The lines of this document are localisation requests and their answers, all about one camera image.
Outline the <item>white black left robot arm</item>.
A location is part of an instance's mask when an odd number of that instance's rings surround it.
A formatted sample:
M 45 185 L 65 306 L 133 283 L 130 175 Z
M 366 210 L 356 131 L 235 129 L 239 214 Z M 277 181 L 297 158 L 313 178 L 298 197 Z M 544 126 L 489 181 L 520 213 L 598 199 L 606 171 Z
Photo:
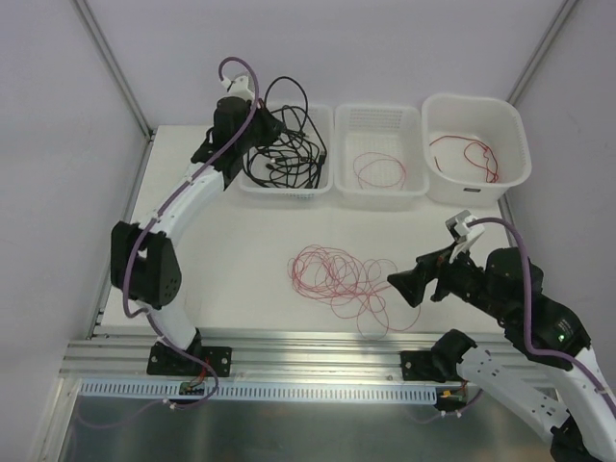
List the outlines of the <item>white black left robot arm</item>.
M 232 184 L 244 156 L 273 144 L 282 131 L 263 99 L 221 98 L 213 126 L 170 195 L 142 221 L 119 221 L 112 230 L 110 277 L 124 315 L 147 317 L 171 348 L 168 362 L 182 374 L 200 368 L 202 351 L 193 346 L 197 328 L 176 300 L 182 285 L 176 247 L 192 221 Z

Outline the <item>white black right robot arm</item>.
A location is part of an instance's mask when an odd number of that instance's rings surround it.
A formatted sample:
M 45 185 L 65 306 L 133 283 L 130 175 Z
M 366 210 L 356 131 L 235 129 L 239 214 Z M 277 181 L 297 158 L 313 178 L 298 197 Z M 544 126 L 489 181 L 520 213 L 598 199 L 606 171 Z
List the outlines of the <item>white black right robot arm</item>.
M 506 371 L 467 334 L 452 329 L 428 351 L 401 353 L 406 380 L 467 381 L 521 419 L 551 447 L 556 461 L 615 458 L 615 397 L 602 383 L 591 340 L 577 315 L 542 292 L 543 272 L 516 247 L 492 251 L 485 267 L 453 247 L 420 256 L 387 278 L 412 307 L 429 283 L 431 299 L 454 295 L 493 318 L 503 335 L 536 364 L 557 398 Z

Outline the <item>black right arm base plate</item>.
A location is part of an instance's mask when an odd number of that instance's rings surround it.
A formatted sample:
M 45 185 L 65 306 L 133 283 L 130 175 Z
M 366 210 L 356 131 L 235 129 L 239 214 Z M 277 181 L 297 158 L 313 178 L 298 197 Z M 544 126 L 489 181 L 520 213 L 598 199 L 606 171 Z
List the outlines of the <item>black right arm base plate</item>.
M 399 353 L 399 360 L 404 381 L 446 383 L 462 380 L 456 372 L 439 369 L 430 350 L 403 350 Z

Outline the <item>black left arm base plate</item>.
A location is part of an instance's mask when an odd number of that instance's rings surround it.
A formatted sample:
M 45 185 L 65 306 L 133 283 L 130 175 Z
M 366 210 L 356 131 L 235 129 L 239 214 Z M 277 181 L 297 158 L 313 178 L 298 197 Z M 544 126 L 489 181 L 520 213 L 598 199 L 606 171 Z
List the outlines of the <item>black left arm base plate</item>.
M 198 346 L 192 354 L 208 364 L 219 377 L 231 371 L 233 349 L 229 346 Z M 157 342 L 151 349 L 146 373 L 153 376 L 197 376 L 203 368 L 169 346 Z

